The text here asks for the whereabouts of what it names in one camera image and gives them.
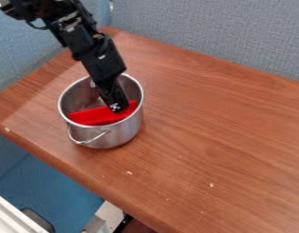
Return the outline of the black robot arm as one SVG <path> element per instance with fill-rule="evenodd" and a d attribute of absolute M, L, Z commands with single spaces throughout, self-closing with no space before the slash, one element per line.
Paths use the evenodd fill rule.
<path fill-rule="evenodd" d="M 0 0 L 0 11 L 34 29 L 51 31 L 87 69 L 111 111 L 127 109 L 130 101 L 118 81 L 127 66 L 113 37 L 98 30 L 98 22 L 82 1 Z"/>

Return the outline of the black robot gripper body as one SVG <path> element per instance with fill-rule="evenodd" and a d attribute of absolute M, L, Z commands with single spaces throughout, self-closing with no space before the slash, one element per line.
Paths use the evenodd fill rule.
<path fill-rule="evenodd" d="M 90 40 L 79 38 L 71 50 L 74 59 L 83 63 L 97 86 L 114 83 L 127 70 L 117 44 L 109 34 L 99 34 Z"/>

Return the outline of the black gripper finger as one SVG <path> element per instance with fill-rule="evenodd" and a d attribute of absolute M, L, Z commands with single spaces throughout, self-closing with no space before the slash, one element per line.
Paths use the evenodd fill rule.
<path fill-rule="evenodd" d="M 105 104 L 114 113 L 122 112 L 130 106 L 123 88 L 115 78 L 106 79 L 97 83 L 97 88 Z"/>

